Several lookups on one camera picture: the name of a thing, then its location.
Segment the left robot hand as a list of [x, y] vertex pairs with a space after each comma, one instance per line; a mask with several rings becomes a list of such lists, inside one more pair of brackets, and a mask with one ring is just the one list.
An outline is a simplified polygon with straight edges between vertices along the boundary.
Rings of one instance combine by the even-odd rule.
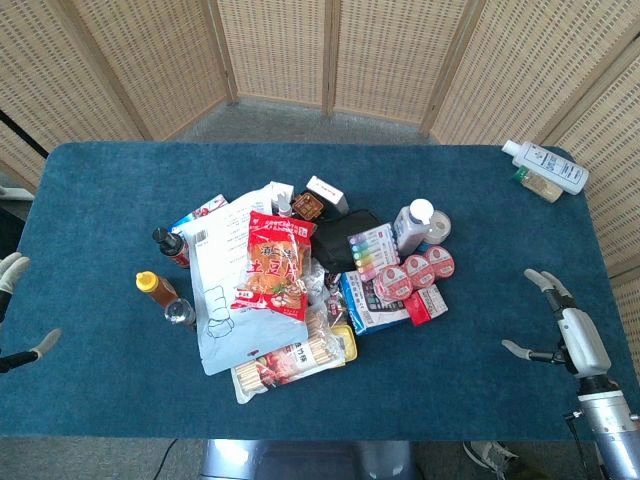
[[[14, 252], [1, 260], [1, 322], [4, 322], [9, 303], [13, 297], [16, 284], [26, 272], [30, 258], [20, 252]], [[58, 342], [62, 330], [51, 330], [43, 340], [31, 348], [12, 355], [1, 357], [1, 373], [6, 374], [44, 357]]]

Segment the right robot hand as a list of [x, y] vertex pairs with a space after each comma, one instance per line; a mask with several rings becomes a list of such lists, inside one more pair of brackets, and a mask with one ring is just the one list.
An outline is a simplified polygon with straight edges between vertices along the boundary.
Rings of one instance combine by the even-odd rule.
[[568, 289], [549, 272], [526, 269], [524, 276], [535, 284], [547, 300], [561, 334], [554, 352], [524, 348], [507, 339], [501, 341], [517, 358], [549, 364], [563, 364], [576, 378], [606, 375], [611, 360], [591, 317], [580, 309]]

